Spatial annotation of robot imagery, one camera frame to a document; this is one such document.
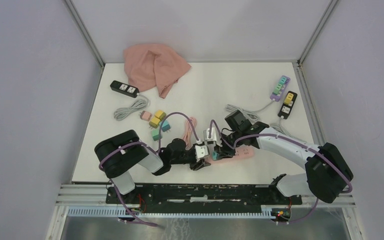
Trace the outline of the pink power strip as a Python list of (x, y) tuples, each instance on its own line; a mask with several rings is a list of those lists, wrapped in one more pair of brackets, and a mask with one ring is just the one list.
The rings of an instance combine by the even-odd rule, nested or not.
[(220, 161), (233, 161), (233, 160), (244, 160), (252, 158), (255, 155), (255, 151), (250, 146), (241, 146), (235, 149), (236, 155), (233, 158), (225, 158), (213, 162), (220, 162)]

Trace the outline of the teal plug adapter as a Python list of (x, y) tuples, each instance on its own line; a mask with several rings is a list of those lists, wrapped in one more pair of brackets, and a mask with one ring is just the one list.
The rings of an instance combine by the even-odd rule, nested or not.
[(167, 132), (167, 131), (169, 131), (171, 128), (172, 128), (172, 127), (171, 127), (171, 125), (170, 125), (170, 123), (169, 123), (168, 120), (165, 120), (165, 121), (162, 122), (161, 125), (160, 125), (160, 129), (161, 129), (162, 132)]

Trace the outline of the green plug adapter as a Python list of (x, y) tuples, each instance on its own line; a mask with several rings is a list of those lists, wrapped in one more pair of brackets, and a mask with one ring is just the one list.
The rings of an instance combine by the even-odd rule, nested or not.
[(153, 129), (151, 130), (151, 137), (153, 139), (153, 141), (159, 141), (162, 139), (162, 134), (160, 133), (160, 131), (158, 129)]

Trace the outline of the yellow plug adapter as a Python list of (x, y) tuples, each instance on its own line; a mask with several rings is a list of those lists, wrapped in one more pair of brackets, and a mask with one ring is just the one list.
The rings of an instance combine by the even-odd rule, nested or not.
[(155, 113), (154, 113), (154, 116), (159, 119), (159, 120), (163, 120), (167, 114), (163, 111), (163, 110), (157, 110)]

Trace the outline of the pink plug adapter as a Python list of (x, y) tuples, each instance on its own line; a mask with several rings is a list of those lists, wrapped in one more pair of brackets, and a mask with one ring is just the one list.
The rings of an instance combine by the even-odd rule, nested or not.
[(150, 112), (148, 112), (148, 111), (146, 111), (146, 110), (143, 110), (143, 111), (139, 114), (139, 117), (140, 117), (141, 120), (144, 120), (144, 121), (146, 121), (146, 122), (149, 122), (149, 121), (152, 119), (153, 114), (150, 113)]

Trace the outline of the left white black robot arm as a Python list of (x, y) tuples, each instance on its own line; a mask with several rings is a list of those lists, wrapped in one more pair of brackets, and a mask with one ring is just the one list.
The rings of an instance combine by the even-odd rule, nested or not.
[(206, 161), (209, 149), (206, 145), (193, 144), (187, 149), (183, 139), (175, 138), (159, 152), (142, 142), (134, 130), (101, 141), (94, 147), (98, 158), (98, 168), (118, 190), (118, 197), (129, 204), (136, 200), (138, 191), (129, 170), (140, 165), (154, 176), (163, 175), (172, 165), (189, 165), (198, 171), (211, 164)]

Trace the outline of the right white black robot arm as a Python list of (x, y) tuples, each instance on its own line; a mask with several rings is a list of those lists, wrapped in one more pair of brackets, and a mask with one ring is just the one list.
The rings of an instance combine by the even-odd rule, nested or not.
[(206, 136), (216, 139), (213, 150), (219, 159), (232, 158), (241, 146), (277, 154), (301, 167), (301, 174), (281, 174), (271, 183), (269, 199), (282, 204), (289, 197), (313, 195), (331, 204), (340, 194), (353, 191), (354, 175), (339, 149), (326, 142), (324, 145), (307, 143), (287, 136), (266, 123), (252, 123), (236, 110), (225, 117), (230, 134), (223, 134), (214, 120)]

